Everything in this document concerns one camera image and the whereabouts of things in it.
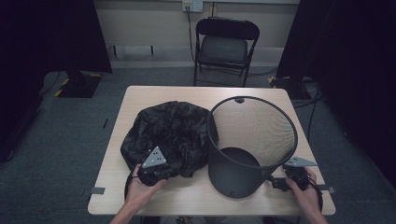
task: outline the black garbage bag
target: black garbage bag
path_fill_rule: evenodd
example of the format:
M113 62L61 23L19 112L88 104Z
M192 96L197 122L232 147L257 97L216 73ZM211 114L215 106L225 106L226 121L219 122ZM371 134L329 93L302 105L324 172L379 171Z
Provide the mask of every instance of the black garbage bag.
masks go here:
M149 156L150 150L158 147L173 169L171 177L192 177L208 163L209 114L200 106L177 101L140 111L120 149L131 172Z

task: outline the hand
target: hand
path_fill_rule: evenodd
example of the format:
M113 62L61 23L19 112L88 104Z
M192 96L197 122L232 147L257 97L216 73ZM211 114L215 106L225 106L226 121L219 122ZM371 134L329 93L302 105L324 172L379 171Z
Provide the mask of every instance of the hand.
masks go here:
M317 176L306 167L305 170L308 173L309 178L316 182ZM314 187L308 185L308 188L302 191L292 179L286 178L286 183L293 190L297 204L303 211L304 216L308 218L311 223L327 223L326 219L320 212L318 194Z
M140 164L136 166L132 176L137 176L140 166ZM140 181L139 177L134 177L129 185L128 195L126 196L124 205L111 223L129 223L131 218L149 202L152 195L165 186L166 181L163 179L154 186L148 187Z

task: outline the person's right hand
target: person's right hand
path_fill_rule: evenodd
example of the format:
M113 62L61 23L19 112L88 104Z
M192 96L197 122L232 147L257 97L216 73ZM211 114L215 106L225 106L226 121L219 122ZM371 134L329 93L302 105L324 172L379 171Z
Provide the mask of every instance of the person's right hand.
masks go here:
M305 167L309 178L317 181L317 176L308 168ZM326 218L321 214L318 203L317 191L311 185L304 191L300 190L296 182L290 178L286 178L286 183L291 187L297 204L300 206L304 216L310 223L327 223Z

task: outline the black mesh trash can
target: black mesh trash can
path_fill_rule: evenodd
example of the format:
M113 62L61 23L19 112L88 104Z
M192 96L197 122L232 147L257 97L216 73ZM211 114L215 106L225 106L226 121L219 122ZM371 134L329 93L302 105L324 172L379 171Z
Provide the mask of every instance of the black mesh trash can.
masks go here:
M256 97L219 102L211 110L207 130L210 181L231 198L253 194L297 148L297 132L288 115Z

